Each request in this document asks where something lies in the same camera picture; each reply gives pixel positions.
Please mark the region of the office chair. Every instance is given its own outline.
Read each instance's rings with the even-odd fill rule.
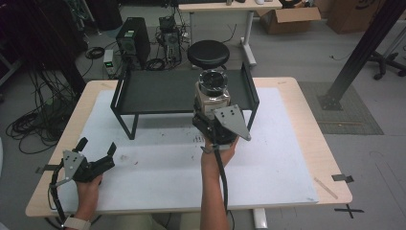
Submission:
[[[406,27],[397,36],[397,38],[391,44],[391,46],[388,48],[385,54],[380,55],[375,51],[373,52],[372,56],[368,59],[368,61],[375,61],[379,64],[379,74],[373,76],[375,80],[378,81],[382,79],[382,77],[386,74],[386,67],[388,65],[393,66],[394,68],[399,70],[399,72],[397,72],[398,76],[400,77],[406,76],[406,66],[396,62],[395,58],[398,56],[398,53],[393,53],[394,49],[397,47],[397,45],[399,45],[400,41],[404,38],[405,35],[406,35]]]

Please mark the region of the wrist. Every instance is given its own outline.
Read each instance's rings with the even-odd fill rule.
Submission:
[[[78,209],[76,214],[75,214],[75,218],[76,219],[83,219],[83,220],[88,221],[88,220],[92,219],[94,213],[95,212],[93,210]]]
[[[219,182],[220,172],[214,169],[203,169],[202,168],[202,179],[203,182]]]
[[[91,223],[89,220],[83,220],[81,218],[76,218],[76,217],[69,217],[65,220],[63,223],[63,229],[71,230],[89,230],[91,226]]]

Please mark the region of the floor mat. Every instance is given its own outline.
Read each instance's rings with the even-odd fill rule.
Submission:
[[[324,134],[383,135],[372,114],[352,85],[340,101],[343,110],[323,110],[317,96],[327,93],[332,82],[299,82],[307,103]]]

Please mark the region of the stool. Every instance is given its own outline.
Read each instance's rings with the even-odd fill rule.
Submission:
[[[195,42],[188,49],[188,60],[195,66],[204,70],[215,69],[224,64],[230,57],[230,51],[226,45],[215,40],[201,40]]]

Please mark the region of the cardboard box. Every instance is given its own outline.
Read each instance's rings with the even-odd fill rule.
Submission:
[[[270,35],[308,31],[310,21],[321,20],[317,8],[272,10],[260,18],[260,24]]]
[[[328,18],[334,7],[335,0],[314,0],[313,5],[319,9],[322,18]]]
[[[335,0],[327,24],[337,34],[364,32],[385,1]]]

